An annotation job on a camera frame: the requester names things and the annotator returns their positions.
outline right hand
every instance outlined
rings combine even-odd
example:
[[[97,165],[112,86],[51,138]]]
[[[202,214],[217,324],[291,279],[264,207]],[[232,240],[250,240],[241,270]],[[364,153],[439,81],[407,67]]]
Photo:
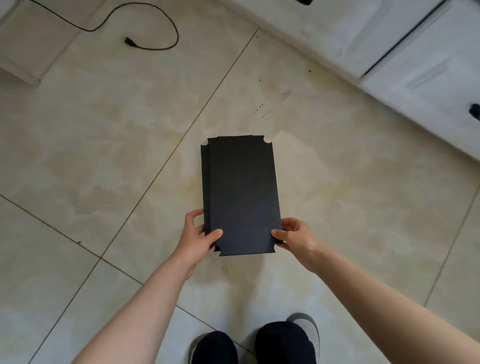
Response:
[[[272,236],[283,240],[284,243],[277,245],[291,252],[310,272],[316,270],[318,254],[327,249],[325,243],[315,236],[310,226],[297,218],[283,218],[282,230],[272,230]]]

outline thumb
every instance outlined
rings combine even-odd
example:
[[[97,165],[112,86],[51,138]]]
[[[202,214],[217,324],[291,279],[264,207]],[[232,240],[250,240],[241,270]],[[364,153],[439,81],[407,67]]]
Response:
[[[271,234],[274,238],[277,238],[279,240],[286,241],[287,240],[287,231],[283,230],[272,230]]]
[[[223,235],[223,230],[222,229],[217,229],[215,231],[212,231],[210,234],[204,236],[202,240],[205,242],[205,244],[208,244],[209,246],[216,242],[218,239],[220,239]]]

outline floor tile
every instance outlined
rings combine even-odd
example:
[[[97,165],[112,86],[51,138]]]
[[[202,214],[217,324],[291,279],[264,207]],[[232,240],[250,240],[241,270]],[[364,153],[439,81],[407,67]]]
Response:
[[[70,363],[139,288],[139,283],[100,261],[32,364]],[[186,363],[191,342],[210,331],[209,326],[176,308],[156,363]],[[247,358],[251,356],[241,348],[239,353]]]
[[[273,141],[282,216],[423,303],[480,181],[480,166],[414,123],[258,32],[106,252],[139,280],[173,251],[202,206],[200,144]],[[306,312],[325,363],[384,361],[317,277],[286,251],[210,253],[179,306],[252,345],[251,332]]]
[[[427,308],[480,341],[480,195],[453,246]]]
[[[108,1],[91,24],[118,1]],[[38,88],[0,73],[0,193],[101,254],[255,32],[211,1],[133,5],[82,33]]]
[[[0,197],[0,363],[26,364],[97,258]]]

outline black cable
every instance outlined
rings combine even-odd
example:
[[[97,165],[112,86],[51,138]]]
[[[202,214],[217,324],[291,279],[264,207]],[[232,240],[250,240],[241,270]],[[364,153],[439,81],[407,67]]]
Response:
[[[172,23],[173,27],[175,28],[175,33],[177,33],[177,40],[175,41],[175,43],[169,47],[165,47],[165,48],[145,48],[145,47],[140,47],[138,46],[133,40],[131,40],[130,38],[126,37],[125,40],[124,40],[124,43],[129,45],[130,47],[134,47],[134,48],[139,48],[139,49],[145,49],[145,50],[167,50],[167,49],[170,49],[170,48],[173,48],[175,47],[178,42],[179,42],[179,31],[177,29],[177,26],[175,25],[175,23],[173,22],[173,20],[167,15],[166,12],[164,12],[162,9],[160,9],[158,6],[154,5],[154,4],[150,4],[148,2],[125,2],[123,3],[122,5],[119,5],[117,6],[116,8],[114,8],[108,15],[107,17],[105,18],[104,21],[102,21],[102,23],[97,26],[96,28],[93,28],[93,29],[85,29],[85,28],[82,28],[81,26],[78,26],[78,25],[75,25],[74,23],[68,21],[67,19],[65,19],[64,17],[58,15],[56,12],[54,12],[53,10],[50,10],[49,8],[47,8],[45,5],[39,3],[38,1],[36,0],[30,0],[31,2],[34,2],[35,4],[37,5],[40,5],[42,8],[48,10],[49,12],[51,12],[52,14],[58,16],[60,19],[62,19],[63,21],[67,22],[68,24],[70,25],[73,25],[75,28],[78,28],[80,30],[83,30],[84,32],[95,32],[97,31],[98,29],[100,29],[108,20],[108,18],[115,12],[115,10],[118,10],[124,6],[127,6],[127,5],[148,5],[148,6],[152,6],[154,7],[155,9],[159,9],[167,18],[168,20],[170,20],[170,22]]]

